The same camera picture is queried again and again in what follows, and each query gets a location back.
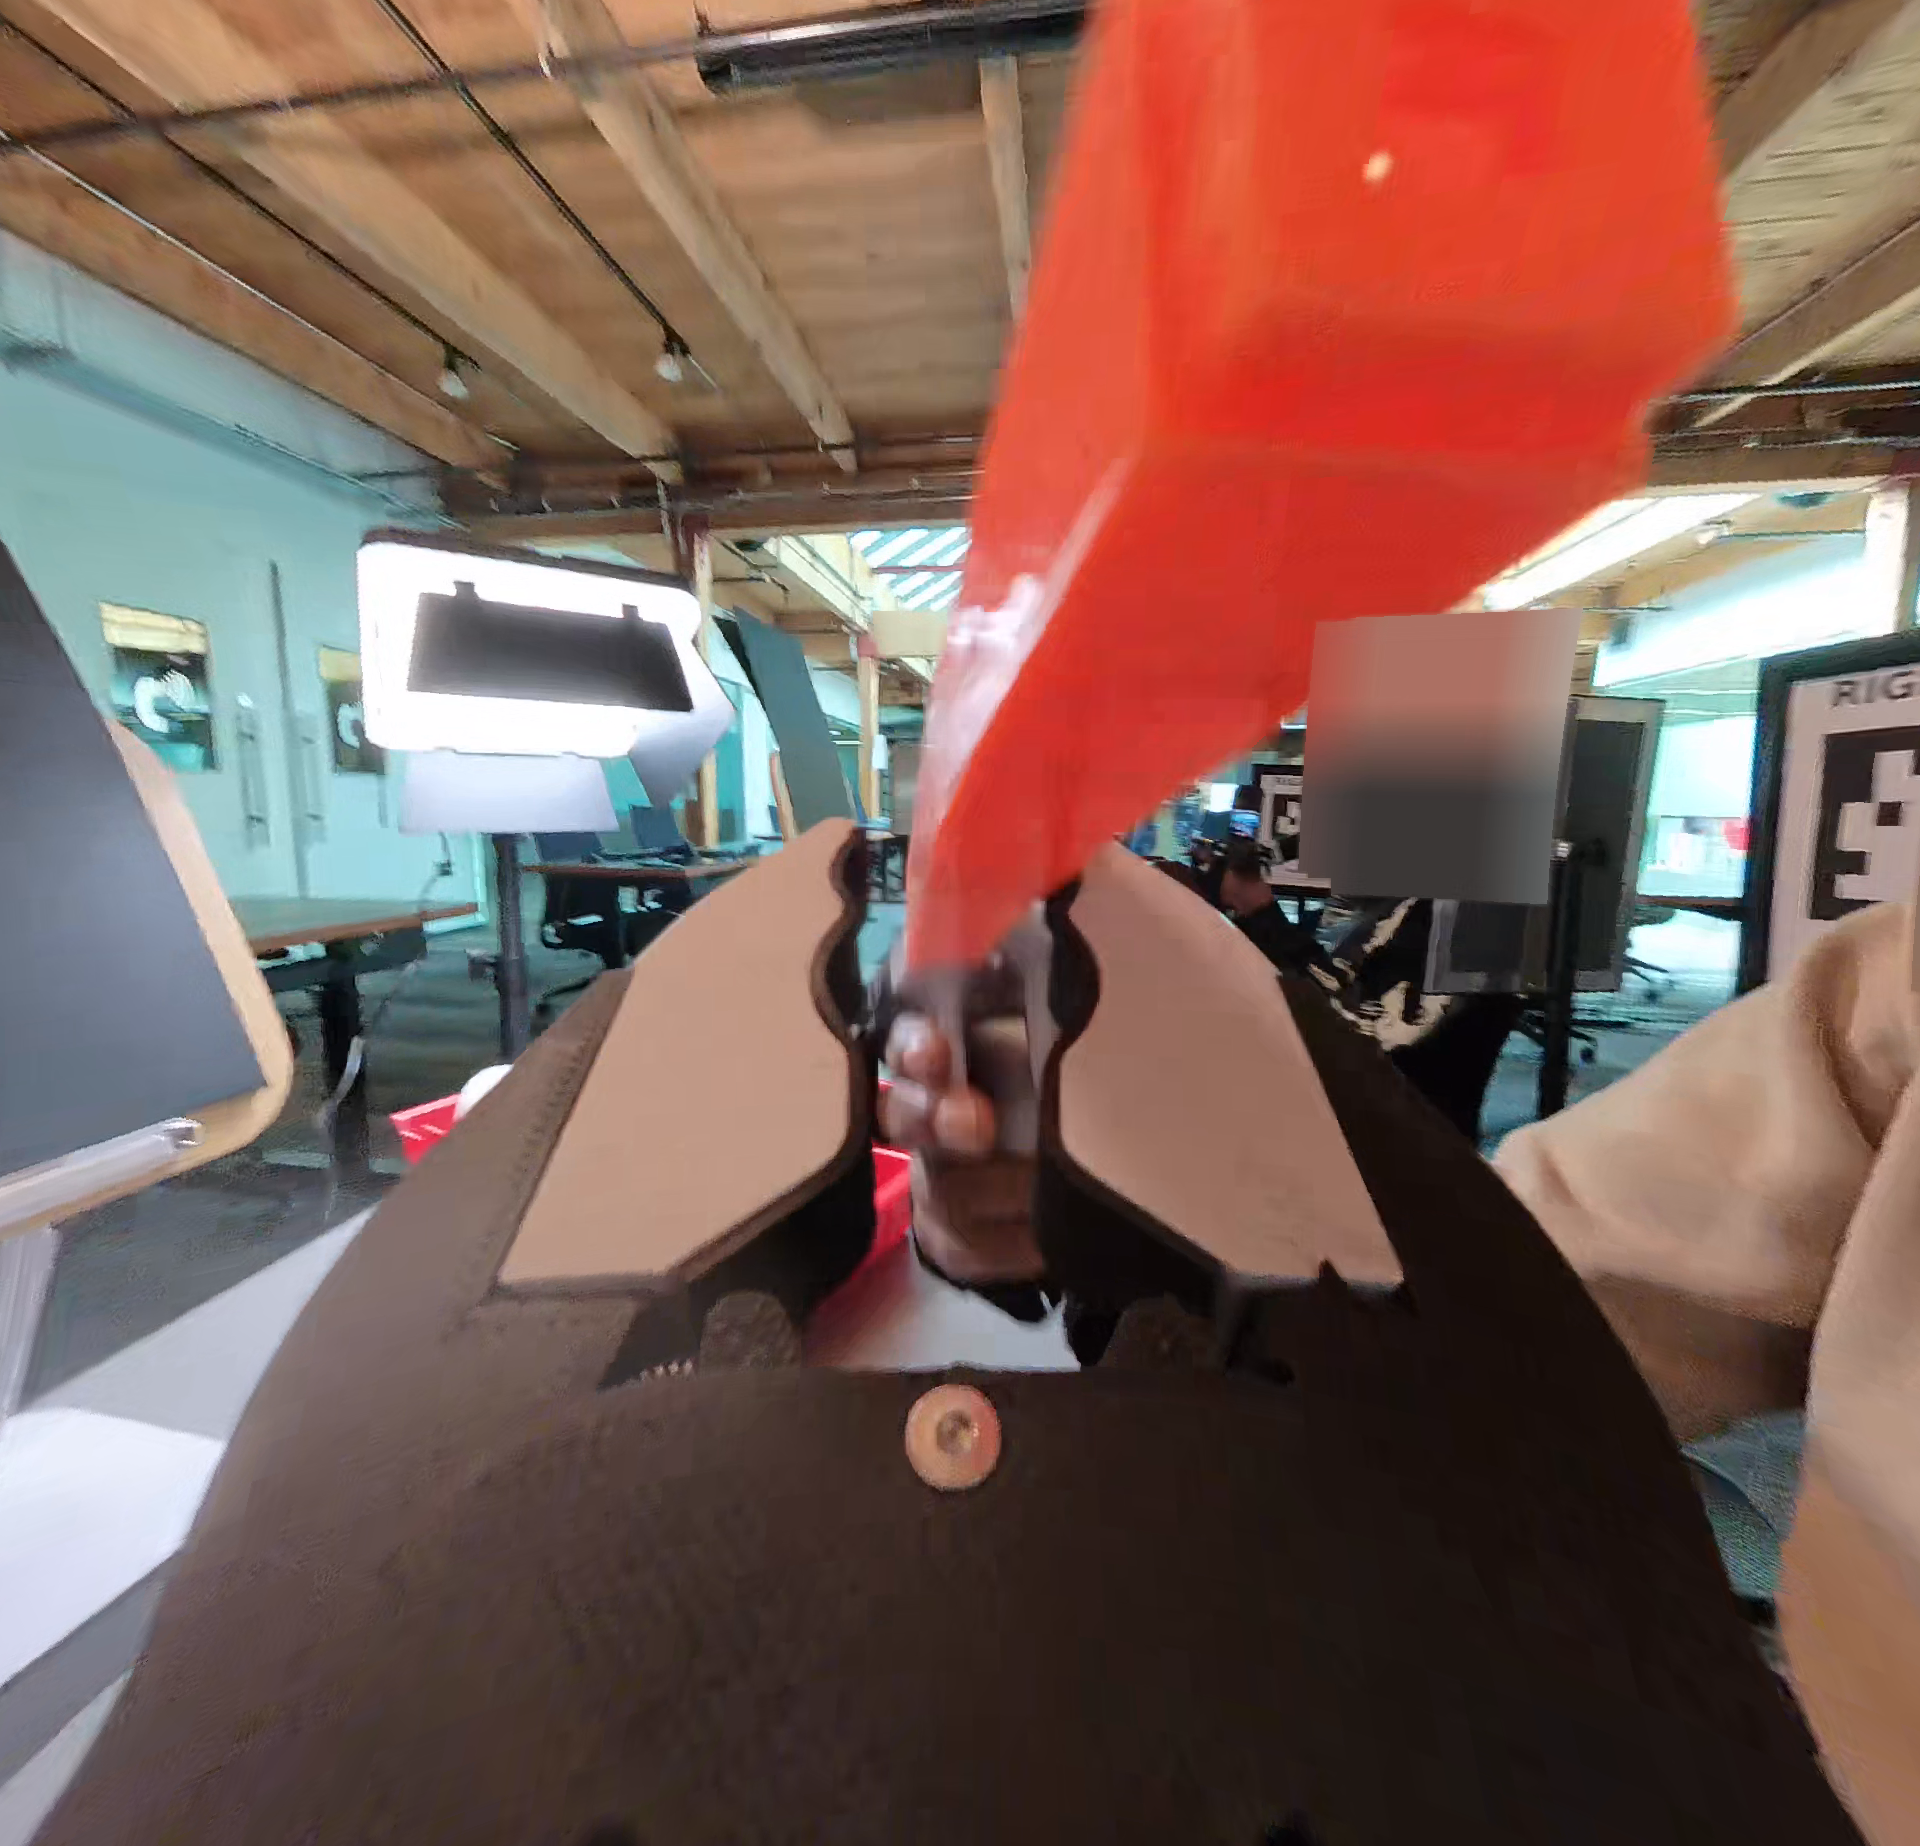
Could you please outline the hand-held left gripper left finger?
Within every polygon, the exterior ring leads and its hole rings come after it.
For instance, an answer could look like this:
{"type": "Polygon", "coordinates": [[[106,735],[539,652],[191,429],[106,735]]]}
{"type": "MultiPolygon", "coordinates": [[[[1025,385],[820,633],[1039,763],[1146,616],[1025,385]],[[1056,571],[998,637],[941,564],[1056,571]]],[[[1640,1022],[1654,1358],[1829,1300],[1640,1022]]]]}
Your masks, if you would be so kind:
{"type": "Polygon", "coordinates": [[[761,1295],[803,1329],[863,1268],[864,868],[863,824],[813,824],[639,954],[505,1237],[498,1295],[626,1296],[657,1330],[761,1295]]]}

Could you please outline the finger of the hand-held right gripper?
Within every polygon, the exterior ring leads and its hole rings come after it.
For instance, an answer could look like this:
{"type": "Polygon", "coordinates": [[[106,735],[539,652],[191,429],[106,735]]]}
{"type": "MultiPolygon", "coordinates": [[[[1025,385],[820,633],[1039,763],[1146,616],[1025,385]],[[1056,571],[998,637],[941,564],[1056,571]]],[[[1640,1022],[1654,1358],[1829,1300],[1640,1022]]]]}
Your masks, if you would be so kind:
{"type": "Polygon", "coordinates": [[[989,1113],[998,1154],[1039,1150],[1041,1071],[1055,1038],[1049,912],[1039,901],[989,954],[989,1113]]]}

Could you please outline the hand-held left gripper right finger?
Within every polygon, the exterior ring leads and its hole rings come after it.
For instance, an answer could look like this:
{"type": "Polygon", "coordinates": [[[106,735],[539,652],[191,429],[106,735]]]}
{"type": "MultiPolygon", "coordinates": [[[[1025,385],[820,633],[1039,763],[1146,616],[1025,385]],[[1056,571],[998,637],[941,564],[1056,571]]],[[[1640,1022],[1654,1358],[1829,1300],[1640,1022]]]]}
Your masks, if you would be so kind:
{"type": "Polygon", "coordinates": [[[1403,1080],[1190,888],[1045,903],[1039,1251],[1074,1351],[1403,1351],[1403,1080]]]}

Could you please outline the red divided plastic bin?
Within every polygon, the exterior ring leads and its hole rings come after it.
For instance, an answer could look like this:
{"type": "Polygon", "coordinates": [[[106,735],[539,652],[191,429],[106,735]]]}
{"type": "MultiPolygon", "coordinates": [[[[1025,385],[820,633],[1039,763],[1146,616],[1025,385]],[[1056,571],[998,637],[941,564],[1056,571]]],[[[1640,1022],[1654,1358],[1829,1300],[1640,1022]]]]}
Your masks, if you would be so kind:
{"type": "MultiPolygon", "coordinates": [[[[438,1140],[473,1110],[463,1091],[390,1113],[401,1160],[420,1164],[438,1140]]],[[[875,1237],[864,1261],[894,1251],[910,1229],[910,1154],[875,1142],[875,1237]]]]}

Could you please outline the orange block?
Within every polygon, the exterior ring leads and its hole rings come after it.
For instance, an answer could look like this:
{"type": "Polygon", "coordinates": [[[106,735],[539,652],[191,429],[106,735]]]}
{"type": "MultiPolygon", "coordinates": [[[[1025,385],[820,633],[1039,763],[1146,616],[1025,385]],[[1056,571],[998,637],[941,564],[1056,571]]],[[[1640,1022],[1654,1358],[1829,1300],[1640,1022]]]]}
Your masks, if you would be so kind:
{"type": "Polygon", "coordinates": [[[1735,332],[1692,0],[1094,0],[926,722],[905,949],[998,947],[1648,463],[1735,332]]]}

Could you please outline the person's right forearm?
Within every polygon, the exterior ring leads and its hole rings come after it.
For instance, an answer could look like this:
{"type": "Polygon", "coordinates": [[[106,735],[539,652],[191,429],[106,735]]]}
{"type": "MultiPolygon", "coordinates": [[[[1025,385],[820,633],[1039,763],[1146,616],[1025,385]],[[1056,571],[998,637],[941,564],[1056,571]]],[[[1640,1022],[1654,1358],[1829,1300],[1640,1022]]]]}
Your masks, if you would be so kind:
{"type": "Polygon", "coordinates": [[[1910,942],[1900,903],[1831,920],[1492,1160],[1682,1441],[1798,1403],[1829,1448],[1914,1469],[1910,942]]]}

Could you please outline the black office chair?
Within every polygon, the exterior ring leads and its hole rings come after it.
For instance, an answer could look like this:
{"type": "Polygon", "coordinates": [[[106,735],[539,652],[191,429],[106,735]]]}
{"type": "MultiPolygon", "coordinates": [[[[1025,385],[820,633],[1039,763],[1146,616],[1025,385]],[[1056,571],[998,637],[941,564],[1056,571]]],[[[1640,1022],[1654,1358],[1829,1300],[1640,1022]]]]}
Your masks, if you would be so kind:
{"type": "Polygon", "coordinates": [[[587,954],[602,972],[626,966],[624,888],[602,868],[597,835],[537,835],[539,947],[587,954]]]}

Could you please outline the wooden top desk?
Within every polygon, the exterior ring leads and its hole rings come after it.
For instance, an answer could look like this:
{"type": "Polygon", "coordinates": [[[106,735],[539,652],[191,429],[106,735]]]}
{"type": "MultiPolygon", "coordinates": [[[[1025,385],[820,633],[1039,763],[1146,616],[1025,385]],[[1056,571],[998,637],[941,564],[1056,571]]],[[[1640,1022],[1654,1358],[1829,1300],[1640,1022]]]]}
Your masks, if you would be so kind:
{"type": "Polygon", "coordinates": [[[372,1169],[369,1125],[369,975],[401,975],[425,957],[436,927],[468,927],[477,901],[230,901],[249,954],[277,996],[309,996],[318,1026],[327,1160],[341,1174],[372,1169]]]}
{"type": "Polygon", "coordinates": [[[602,859],[608,876],[624,888],[626,954],[639,957],[682,912],[706,901],[726,881],[746,876],[752,859],[602,859]]]}

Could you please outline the black light stand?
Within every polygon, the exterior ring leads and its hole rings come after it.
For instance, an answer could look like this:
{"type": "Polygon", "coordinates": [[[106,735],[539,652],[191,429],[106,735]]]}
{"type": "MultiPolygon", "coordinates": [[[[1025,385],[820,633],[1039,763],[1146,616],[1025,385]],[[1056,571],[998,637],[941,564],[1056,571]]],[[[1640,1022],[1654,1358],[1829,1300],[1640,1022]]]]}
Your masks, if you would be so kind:
{"type": "Polygon", "coordinates": [[[488,852],[495,852],[498,1060],[515,1064],[532,1041],[532,966],[528,966],[528,937],[523,937],[520,835],[488,835],[488,852]]]}

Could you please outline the framed marker poster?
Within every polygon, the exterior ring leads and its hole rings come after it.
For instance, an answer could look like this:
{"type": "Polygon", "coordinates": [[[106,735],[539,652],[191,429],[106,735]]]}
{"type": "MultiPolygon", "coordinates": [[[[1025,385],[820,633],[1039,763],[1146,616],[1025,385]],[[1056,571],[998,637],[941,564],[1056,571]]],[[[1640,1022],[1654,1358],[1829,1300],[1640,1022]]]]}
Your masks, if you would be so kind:
{"type": "Polygon", "coordinates": [[[1914,903],[1920,633],[1759,661],[1735,994],[1831,920],[1914,903]]]}
{"type": "Polygon", "coordinates": [[[1315,892],[1324,898],[1329,885],[1304,872],[1301,853],[1301,818],[1304,818],[1304,769],[1296,763],[1258,763],[1258,859],[1264,881],[1275,892],[1315,892]]]}

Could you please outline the black faced wooden board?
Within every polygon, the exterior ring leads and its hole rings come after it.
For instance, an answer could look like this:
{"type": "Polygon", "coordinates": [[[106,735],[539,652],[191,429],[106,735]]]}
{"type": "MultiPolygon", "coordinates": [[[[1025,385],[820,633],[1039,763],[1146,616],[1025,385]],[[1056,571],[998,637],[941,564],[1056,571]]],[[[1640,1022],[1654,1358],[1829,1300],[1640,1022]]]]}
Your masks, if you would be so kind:
{"type": "Polygon", "coordinates": [[[851,822],[858,802],[847,774],[798,637],[777,633],[748,613],[722,613],[717,633],[769,722],[794,827],[805,835],[828,822],[851,822]]]}
{"type": "Polygon", "coordinates": [[[0,1229],[258,1140],[292,1046],[176,780],[0,557],[0,1229]]]}

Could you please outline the softbox light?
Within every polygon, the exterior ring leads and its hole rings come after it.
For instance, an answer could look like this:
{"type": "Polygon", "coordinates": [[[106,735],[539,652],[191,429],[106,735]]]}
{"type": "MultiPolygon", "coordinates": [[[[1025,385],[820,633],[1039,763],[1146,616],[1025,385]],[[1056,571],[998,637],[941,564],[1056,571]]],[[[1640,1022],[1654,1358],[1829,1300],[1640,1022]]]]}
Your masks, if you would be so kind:
{"type": "Polygon", "coordinates": [[[420,532],[357,553],[362,732],[396,753],[396,827],[609,835],[609,763],[667,802],[735,708],[691,586],[420,532]]]}

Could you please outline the black easel stand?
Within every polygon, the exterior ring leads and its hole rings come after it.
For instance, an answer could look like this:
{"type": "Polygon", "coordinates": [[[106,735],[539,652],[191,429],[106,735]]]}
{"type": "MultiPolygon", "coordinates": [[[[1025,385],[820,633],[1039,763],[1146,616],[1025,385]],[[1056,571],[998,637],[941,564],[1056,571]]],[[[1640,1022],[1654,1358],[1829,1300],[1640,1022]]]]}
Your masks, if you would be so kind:
{"type": "Polygon", "coordinates": [[[1640,903],[1659,700],[1575,697],[1569,708],[1546,903],[1439,901],[1425,994],[1514,996],[1537,1046],[1533,1113],[1559,1113],[1595,1064],[1575,996],[1620,994],[1640,903]]]}

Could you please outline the teal chair seat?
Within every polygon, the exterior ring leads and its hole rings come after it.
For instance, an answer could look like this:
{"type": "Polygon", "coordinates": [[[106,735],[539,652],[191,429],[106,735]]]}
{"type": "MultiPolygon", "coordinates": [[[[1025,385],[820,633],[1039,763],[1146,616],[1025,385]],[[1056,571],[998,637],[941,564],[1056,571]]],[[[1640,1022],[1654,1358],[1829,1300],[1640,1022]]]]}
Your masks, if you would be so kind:
{"type": "Polygon", "coordinates": [[[1698,1505],[1730,1589],[1771,1609],[1782,1583],[1782,1547],[1802,1489],[1802,1409],[1763,1409],[1711,1438],[1687,1441],[1698,1505]]]}

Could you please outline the white board stand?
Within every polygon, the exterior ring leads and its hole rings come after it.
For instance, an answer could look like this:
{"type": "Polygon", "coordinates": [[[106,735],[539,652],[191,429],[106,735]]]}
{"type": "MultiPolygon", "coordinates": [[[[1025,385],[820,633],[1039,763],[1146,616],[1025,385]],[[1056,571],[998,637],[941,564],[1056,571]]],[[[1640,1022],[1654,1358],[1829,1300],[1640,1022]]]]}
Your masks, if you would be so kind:
{"type": "Polygon", "coordinates": [[[221,1463],[199,1432],[86,1405],[20,1409],[23,1366],[57,1261],[57,1224],[139,1194],[203,1150],[203,1122],[167,1117],[5,1178],[0,1183],[0,1679],[68,1641],[167,1560],[221,1463]]]}

